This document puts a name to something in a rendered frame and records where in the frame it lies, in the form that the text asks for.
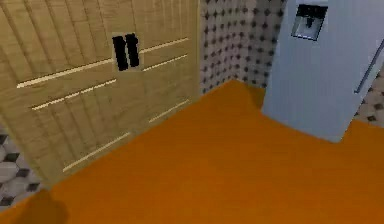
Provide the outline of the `light wooden cupboard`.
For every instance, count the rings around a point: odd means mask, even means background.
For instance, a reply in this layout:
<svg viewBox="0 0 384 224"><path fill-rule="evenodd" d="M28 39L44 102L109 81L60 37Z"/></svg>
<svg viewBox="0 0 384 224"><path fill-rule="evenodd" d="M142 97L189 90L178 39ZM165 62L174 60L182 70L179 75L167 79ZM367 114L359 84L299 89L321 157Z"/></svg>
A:
<svg viewBox="0 0 384 224"><path fill-rule="evenodd" d="M198 0L0 0L0 123L52 186L199 97ZM134 33L119 71L112 38Z"/></svg>

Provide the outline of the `pale grey fridge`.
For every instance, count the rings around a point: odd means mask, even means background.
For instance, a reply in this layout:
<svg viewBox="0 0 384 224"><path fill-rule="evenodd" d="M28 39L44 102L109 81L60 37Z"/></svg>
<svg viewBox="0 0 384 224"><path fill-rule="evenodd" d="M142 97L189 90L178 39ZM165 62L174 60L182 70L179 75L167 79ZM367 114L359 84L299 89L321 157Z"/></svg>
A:
<svg viewBox="0 0 384 224"><path fill-rule="evenodd" d="M384 65L384 0L287 0L262 112L343 138Z"/></svg>

